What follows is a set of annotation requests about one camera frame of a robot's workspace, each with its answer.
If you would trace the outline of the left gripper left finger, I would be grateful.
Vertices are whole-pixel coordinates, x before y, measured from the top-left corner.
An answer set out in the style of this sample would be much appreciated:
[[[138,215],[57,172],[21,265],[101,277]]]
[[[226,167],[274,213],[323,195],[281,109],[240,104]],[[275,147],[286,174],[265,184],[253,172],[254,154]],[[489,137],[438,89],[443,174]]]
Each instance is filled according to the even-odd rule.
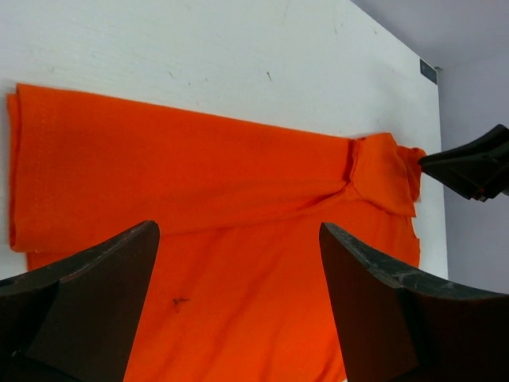
[[[3,381],[121,381],[160,230],[144,221],[85,251],[1,281]]]

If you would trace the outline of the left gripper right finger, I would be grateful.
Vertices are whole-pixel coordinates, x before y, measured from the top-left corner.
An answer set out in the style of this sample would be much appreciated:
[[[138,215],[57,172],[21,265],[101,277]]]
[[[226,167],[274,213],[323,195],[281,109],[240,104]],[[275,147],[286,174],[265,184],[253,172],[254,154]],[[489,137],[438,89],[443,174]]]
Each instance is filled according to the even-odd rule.
[[[348,380],[507,380],[505,294],[431,275],[331,223],[320,247]]]

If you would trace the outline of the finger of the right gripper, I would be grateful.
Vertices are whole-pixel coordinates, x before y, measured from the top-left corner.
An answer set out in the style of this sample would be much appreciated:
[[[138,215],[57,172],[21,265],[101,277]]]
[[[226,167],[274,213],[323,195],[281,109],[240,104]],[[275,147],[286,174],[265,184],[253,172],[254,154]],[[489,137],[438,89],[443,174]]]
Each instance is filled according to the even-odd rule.
[[[508,195],[508,128],[498,124],[468,144],[421,158],[419,165],[466,199],[485,202]]]

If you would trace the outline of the orange t-shirt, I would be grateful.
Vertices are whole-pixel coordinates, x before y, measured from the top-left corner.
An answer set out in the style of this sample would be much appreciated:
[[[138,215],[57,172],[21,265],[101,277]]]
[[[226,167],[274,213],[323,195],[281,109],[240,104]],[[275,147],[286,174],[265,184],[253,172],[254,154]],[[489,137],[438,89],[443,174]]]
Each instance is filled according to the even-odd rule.
[[[128,381],[343,381],[319,230],[412,266],[423,150],[19,84],[10,246],[37,269],[143,220],[161,241]]]

